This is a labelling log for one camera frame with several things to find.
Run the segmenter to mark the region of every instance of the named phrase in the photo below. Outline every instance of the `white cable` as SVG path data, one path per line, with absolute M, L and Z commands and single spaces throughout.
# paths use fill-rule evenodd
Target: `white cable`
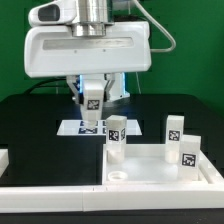
M 128 1 L 128 14 L 131 15 L 131 2 Z
M 56 94 L 58 94 L 58 82 L 56 82 Z
M 139 94 L 142 94 L 140 83 L 139 83 L 138 72 L 136 72 L 136 79 L 137 79 L 137 84 L 138 84 L 138 92 L 139 92 Z
M 165 52 L 170 52 L 176 47 L 176 41 L 174 38 L 171 36 L 171 34 L 161 25 L 159 24 L 143 7 L 142 5 L 138 2 L 138 0 L 132 0 L 136 7 L 142 12 L 142 14 L 152 23 L 154 24 L 171 42 L 171 47 L 167 49 L 151 49 L 151 52 L 156 52 L 156 53 L 165 53 Z

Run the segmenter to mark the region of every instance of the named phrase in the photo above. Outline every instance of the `black tabletop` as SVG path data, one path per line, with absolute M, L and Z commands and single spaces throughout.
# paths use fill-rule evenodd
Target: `black tabletop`
M 102 119 L 110 115 L 138 120 L 143 135 L 128 136 L 128 144 L 164 143 L 167 116 L 185 116 L 184 134 L 202 136 L 201 150 L 224 175 L 224 119 L 197 98 L 189 95 L 132 95 L 128 103 L 103 108 Z M 0 187 L 100 185 L 106 137 L 57 136 L 61 121 L 70 119 L 81 119 L 79 106 L 70 95 L 13 95 L 3 100 L 0 103 L 0 148 L 8 148 L 10 165 L 0 178 Z M 207 209 L 20 214 L 0 216 L 0 221 L 7 223 L 16 217 L 17 223 L 19 220 L 21 223 L 25 220 L 40 223 L 38 218 L 41 223 L 51 219 L 54 223 L 114 223 L 122 220 L 125 223 L 212 223 L 213 215 L 224 218 L 222 213 L 222 210 Z

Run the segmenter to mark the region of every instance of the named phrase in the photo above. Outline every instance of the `green backdrop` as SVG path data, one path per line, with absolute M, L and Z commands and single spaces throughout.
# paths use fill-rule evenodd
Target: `green backdrop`
M 29 30 L 28 12 L 46 2 L 49 1 L 1 1 L 0 100 L 23 93 L 40 81 L 25 74 L 23 48 Z M 224 116 L 224 1 L 141 2 L 177 42 L 174 52 L 153 54 L 150 71 L 139 73 L 142 93 L 191 94 Z M 151 31 L 152 48 L 169 46 L 155 27 Z M 127 75 L 127 88 L 130 93 L 138 93 L 135 74 Z

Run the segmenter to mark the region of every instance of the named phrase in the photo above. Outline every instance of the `white platform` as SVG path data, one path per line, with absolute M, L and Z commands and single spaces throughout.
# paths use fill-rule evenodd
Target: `white platform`
M 190 183 L 175 180 L 176 168 L 164 164 L 163 154 L 164 145 L 127 145 L 126 165 L 116 167 L 128 173 L 126 181 L 108 181 L 107 173 L 116 169 L 104 153 L 101 186 L 0 188 L 0 212 L 224 208 L 224 180 L 202 152 L 200 178 Z
M 79 130 L 83 129 L 84 127 L 81 126 L 81 120 L 63 120 L 61 122 L 61 125 L 58 129 L 57 135 L 60 136 L 90 136 L 90 135 L 106 135 L 106 133 L 103 132 L 103 129 L 106 128 L 104 125 L 104 120 L 98 121 L 98 124 L 96 126 L 97 132 L 91 133 L 87 132 L 85 134 L 80 134 Z M 141 129 L 139 127 L 137 120 L 127 120 L 127 135 L 142 135 Z

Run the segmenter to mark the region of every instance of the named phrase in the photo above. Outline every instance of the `white block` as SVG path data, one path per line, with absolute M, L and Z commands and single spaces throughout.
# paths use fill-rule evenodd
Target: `white block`
M 197 181 L 199 172 L 200 136 L 183 135 L 180 142 L 178 178 Z
M 125 157 L 127 117 L 112 115 L 106 120 L 107 159 L 110 163 L 121 163 Z
M 100 80 L 85 80 L 83 82 L 84 103 L 81 105 L 81 114 L 84 125 L 93 129 L 101 119 L 104 88 Z
M 165 160 L 168 163 L 177 163 L 179 159 L 180 139 L 184 130 L 184 117 L 169 115 L 166 125 Z
M 0 149 L 0 177 L 9 165 L 8 149 Z

